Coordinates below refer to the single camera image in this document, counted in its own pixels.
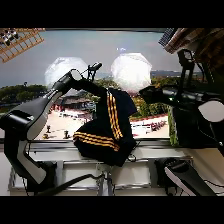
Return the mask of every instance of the sky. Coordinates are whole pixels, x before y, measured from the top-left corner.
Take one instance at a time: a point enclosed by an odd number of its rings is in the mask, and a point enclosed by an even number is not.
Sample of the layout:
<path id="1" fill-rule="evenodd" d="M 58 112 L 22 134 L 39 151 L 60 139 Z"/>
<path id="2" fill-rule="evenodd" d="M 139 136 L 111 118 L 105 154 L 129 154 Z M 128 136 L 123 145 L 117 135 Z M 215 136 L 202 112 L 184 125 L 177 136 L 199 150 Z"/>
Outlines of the sky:
<path id="1" fill-rule="evenodd" d="M 40 35 L 44 42 L 6 63 L 0 62 L 0 87 L 24 82 L 46 84 L 44 73 L 58 57 L 79 57 L 89 65 L 101 62 L 99 72 L 110 73 L 120 53 L 141 53 L 152 70 L 181 71 L 177 54 L 167 53 L 158 44 L 162 33 L 46 31 Z"/>

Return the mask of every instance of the wooden lattice structure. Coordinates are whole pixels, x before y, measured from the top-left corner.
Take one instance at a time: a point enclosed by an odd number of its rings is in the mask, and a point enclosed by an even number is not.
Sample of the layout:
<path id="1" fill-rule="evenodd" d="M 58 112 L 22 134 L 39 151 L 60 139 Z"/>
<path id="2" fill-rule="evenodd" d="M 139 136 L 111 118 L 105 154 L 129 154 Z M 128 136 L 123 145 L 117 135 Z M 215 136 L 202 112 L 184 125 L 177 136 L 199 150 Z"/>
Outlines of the wooden lattice structure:
<path id="1" fill-rule="evenodd" d="M 5 30 L 8 28 L 0 28 L 0 33 Z M 18 39 L 13 38 L 9 46 L 0 37 L 0 58 L 3 63 L 44 41 L 39 34 L 39 32 L 45 31 L 44 28 L 16 28 L 15 31 L 18 34 Z"/>

